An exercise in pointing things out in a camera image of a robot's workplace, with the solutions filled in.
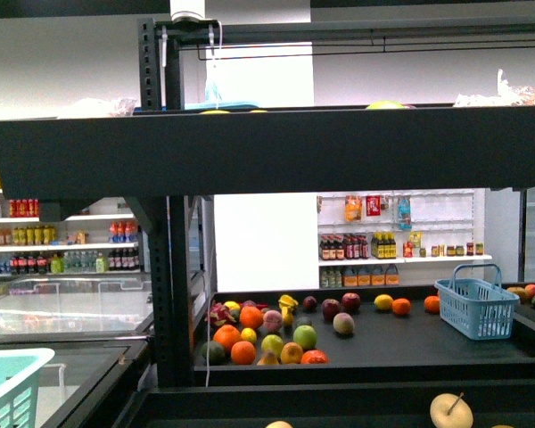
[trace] orange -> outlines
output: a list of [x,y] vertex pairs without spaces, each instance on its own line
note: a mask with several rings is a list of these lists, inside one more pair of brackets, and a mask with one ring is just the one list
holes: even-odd
[[424,309],[431,314],[440,314],[440,297],[428,296],[424,299]]
[[248,366],[256,359],[256,347],[247,341],[234,344],[230,357],[239,366]]
[[240,332],[233,325],[222,325],[215,333],[212,338],[214,341],[218,342],[226,354],[229,354],[232,350],[232,347],[242,339]]
[[295,342],[289,342],[284,345],[280,359],[282,364],[299,364],[303,357],[303,348]]
[[408,299],[396,299],[392,303],[392,312],[395,315],[408,315],[410,313],[410,300]]
[[245,328],[258,330],[264,324],[264,314],[254,306],[246,306],[240,311],[240,324]]
[[326,364],[329,359],[322,350],[308,350],[301,357],[302,364]]

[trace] green apple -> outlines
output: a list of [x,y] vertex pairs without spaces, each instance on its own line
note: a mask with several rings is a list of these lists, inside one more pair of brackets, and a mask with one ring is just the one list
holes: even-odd
[[314,350],[317,345],[317,332],[311,325],[300,325],[293,332],[293,341],[303,350]]

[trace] black shelf frame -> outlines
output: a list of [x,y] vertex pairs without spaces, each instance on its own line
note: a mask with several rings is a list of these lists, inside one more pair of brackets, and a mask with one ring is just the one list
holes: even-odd
[[[61,206],[64,200],[138,198],[132,209],[141,226],[150,231],[153,350],[160,387],[194,383],[193,321],[198,324],[202,311],[193,319],[187,236],[197,198],[340,191],[345,186],[375,190],[535,186],[535,106],[275,109],[266,114],[233,111],[214,116],[181,111],[180,52],[189,45],[207,45],[209,26],[217,29],[218,23],[204,21],[187,29],[171,22],[139,21],[143,114],[0,121],[0,170],[6,197],[32,197]],[[371,35],[527,34],[535,32],[535,21],[269,24],[223,30],[226,44],[283,43]],[[158,64],[159,38],[164,32],[168,50],[162,100]],[[169,107],[165,112],[163,105]],[[62,173],[55,168],[35,169],[26,162],[37,144],[42,147],[42,164],[63,163]],[[408,164],[416,155],[420,169]],[[361,160],[378,156],[390,159],[389,171],[398,173],[385,173],[370,163],[366,174],[360,174]],[[321,173],[322,167],[333,163],[342,169]]]

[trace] mint green basket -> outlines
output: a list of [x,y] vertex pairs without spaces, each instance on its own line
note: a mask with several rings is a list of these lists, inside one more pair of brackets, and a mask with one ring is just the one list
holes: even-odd
[[53,356],[46,348],[0,350],[0,428],[34,428],[39,371]]

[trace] red apple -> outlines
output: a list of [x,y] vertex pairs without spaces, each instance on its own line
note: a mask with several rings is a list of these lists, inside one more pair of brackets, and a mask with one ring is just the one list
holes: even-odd
[[253,300],[247,300],[244,303],[240,303],[240,308],[245,308],[246,306],[253,306],[254,308],[256,308],[258,305]]
[[335,315],[341,312],[341,303],[335,299],[325,299],[321,304],[323,319],[327,322],[333,321]]
[[527,297],[529,297],[529,300],[532,300],[535,297],[535,284],[525,285],[525,291],[527,292]]
[[306,311],[311,312],[315,310],[316,307],[317,307],[317,299],[315,297],[307,296],[305,299],[303,299],[303,308]]
[[346,292],[341,299],[342,306],[348,314],[354,314],[360,308],[360,296],[355,292]]

